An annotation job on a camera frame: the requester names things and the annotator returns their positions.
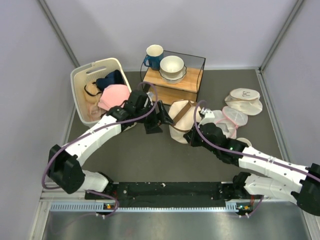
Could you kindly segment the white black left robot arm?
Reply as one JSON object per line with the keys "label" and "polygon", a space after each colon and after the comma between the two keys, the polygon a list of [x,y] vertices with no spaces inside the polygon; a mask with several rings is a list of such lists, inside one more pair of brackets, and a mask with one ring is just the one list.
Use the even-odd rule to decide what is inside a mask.
{"label": "white black left robot arm", "polygon": [[54,145],[49,151],[44,176],[67,194],[84,190],[109,198],[114,191],[110,179],[103,173],[83,170],[82,166],[104,143],[136,123],[143,124],[147,134],[156,134],[162,132],[161,125],[172,125],[174,121],[161,100],[153,101],[147,93],[134,90],[127,100],[111,107],[77,139],[64,146]]}

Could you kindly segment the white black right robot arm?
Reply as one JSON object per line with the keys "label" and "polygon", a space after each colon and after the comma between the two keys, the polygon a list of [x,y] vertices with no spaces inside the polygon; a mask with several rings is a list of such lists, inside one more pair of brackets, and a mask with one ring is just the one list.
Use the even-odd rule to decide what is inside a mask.
{"label": "white black right robot arm", "polygon": [[320,214],[320,166],[283,161],[248,144],[227,138],[214,123],[194,125],[183,135],[192,147],[204,147],[226,164],[253,171],[233,185],[239,198],[264,195],[297,205],[303,211]]}

